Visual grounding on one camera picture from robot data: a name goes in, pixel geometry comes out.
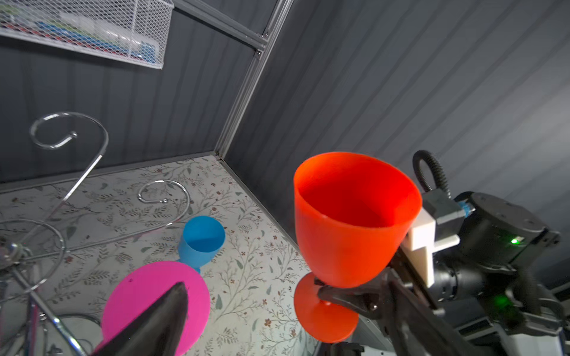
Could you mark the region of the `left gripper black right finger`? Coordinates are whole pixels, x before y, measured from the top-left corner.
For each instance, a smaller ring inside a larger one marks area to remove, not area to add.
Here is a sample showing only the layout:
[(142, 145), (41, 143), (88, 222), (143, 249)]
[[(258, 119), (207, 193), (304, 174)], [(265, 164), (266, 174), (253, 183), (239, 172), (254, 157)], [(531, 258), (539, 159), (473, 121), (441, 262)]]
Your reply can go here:
[(423, 305), (393, 271), (384, 276), (384, 324), (397, 355), (420, 355), (402, 331), (407, 326), (420, 349), (429, 355), (475, 355), (476, 348)]

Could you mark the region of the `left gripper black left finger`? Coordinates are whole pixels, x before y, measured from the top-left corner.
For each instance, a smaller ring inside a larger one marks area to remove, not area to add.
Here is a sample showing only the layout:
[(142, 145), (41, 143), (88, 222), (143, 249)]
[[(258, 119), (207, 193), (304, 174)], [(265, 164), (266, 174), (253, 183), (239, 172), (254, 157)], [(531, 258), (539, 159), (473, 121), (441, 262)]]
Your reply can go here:
[(184, 283), (175, 283), (95, 355), (174, 355), (188, 311)]

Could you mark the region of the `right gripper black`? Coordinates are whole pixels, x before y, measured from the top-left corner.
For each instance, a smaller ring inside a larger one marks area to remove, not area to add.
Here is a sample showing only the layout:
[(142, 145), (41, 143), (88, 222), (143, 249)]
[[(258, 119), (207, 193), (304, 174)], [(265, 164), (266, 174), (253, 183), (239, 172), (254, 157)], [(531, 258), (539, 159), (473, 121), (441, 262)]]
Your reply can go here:
[(461, 260), (443, 257), (433, 264), (434, 284), (430, 287), (413, 267), (403, 249), (398, 249), (391, 267), (381, 271), (369, 282), (351, 288), (339, 288), (317, 280), (317, 296), (371, 320), (382, 320), (393, 314), (395, 297), (390, 284), (402, 281), (405, 288), (433, 311), (442, 311), (441, 304), (477, 298), (485, 289), (485, 275), (475, 266)]

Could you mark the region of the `pink wine glass front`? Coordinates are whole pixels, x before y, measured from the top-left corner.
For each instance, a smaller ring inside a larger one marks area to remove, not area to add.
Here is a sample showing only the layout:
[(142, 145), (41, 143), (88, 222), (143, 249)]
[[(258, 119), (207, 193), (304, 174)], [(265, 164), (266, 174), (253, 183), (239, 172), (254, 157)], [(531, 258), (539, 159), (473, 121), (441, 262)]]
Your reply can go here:
[(143, 266), (114, 289), (102, 316), (95, 355), (183, 355), (203, 334), (210, 298), (192, 267), (174, 261)]

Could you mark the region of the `red wine glass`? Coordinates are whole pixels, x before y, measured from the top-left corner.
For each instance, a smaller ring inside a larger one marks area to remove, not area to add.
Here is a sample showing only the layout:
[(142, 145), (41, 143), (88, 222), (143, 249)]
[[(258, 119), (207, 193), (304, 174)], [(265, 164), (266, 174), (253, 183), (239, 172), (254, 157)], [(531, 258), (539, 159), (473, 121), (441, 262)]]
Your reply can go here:
[(350, 152), (310, 157), (293, 182), (295, 236), (310, 269), (295, 288), (295, 314), (309, 335), (335, 344), (353, 334), (359, 315), (318, 293), (362, 286), (386, 268), (422, 197), (399, 169)]

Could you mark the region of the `blue wine glass back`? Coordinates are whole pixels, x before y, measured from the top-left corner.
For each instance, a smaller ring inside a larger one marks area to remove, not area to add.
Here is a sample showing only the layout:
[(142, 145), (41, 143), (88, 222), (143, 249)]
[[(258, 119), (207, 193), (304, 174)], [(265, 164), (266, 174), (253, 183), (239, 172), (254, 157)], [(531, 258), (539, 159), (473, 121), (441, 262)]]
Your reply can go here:
[(185, 224), (178, 245), (179, 262), (200, 273), (225, 243), (226, 234), (222, 224), (207, 216), (190, 219)]

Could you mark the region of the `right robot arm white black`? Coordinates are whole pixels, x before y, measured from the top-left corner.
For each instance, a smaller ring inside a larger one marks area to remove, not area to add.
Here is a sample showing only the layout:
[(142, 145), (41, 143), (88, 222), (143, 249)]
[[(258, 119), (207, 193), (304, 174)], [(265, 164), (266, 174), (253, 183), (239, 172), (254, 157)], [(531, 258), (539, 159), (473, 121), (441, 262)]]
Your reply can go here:
[(430, 239), (412, 229), (386, 272), (351, 289), (312, 277), (317, 298), (334, 312), (368, 317), (386, 329), (398, 355), (478, 355), (482, 337), (462, 336), (442, 320), (438, 303), (475, 298), (508, 355), (569, 353), (569, 322), (555, 295), (528, 267), (560, 235), (527, 209), (438, 188), (423, 195)]

